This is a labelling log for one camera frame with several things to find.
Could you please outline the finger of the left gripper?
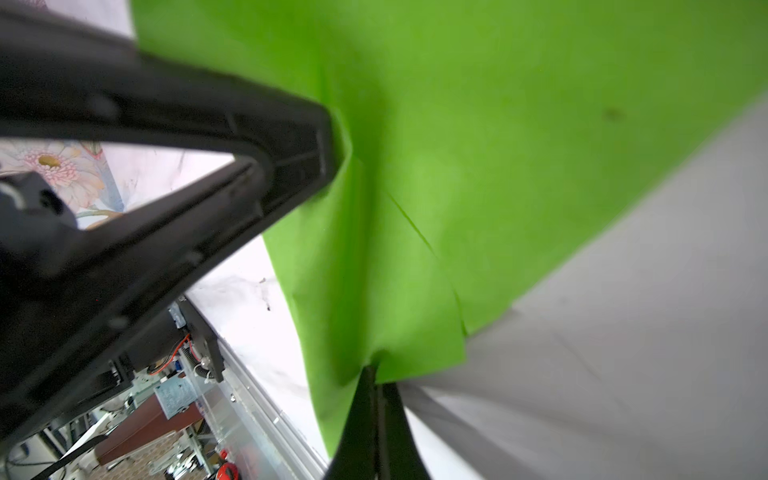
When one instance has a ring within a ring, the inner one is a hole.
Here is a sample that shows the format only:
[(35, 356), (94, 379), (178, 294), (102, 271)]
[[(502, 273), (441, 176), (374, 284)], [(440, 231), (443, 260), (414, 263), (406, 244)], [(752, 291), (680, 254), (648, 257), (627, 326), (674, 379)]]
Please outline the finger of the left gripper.
[(1, 135), (234, 157), (92, 230), (40, 175), (2, 180), (3, 450), (75, 404), (161, 310), (336, 171), (321, 105), (27, 5), (1, 9)]

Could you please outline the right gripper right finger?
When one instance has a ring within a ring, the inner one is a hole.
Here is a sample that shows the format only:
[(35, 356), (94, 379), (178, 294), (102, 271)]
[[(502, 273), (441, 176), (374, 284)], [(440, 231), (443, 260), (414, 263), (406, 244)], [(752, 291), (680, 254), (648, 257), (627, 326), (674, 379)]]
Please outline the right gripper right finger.
[(429, 480), (430, 475), (416, 447), (397, 385), (378, 385), (376, 394), (377, 478)]

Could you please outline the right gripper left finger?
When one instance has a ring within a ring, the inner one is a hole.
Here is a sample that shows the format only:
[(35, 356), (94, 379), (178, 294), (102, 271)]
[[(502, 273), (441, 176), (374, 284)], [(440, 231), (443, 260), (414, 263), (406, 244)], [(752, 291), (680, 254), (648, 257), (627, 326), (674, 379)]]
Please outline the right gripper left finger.
[(378, 398), (376, 370), (365, 367), (326, 480), (372, 480), (378, 476)]

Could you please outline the green square paper sheet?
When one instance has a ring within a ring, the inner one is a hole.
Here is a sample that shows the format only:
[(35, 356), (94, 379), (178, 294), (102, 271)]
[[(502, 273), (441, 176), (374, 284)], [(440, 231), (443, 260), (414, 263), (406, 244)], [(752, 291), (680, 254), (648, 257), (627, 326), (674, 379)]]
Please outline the green square paper sheet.
[(266, 248), (334, 453), (360, 371), (467, 338), (767, 87), (763, 1), (136, 1), (146, 52), (314, 100), (332, 184)]

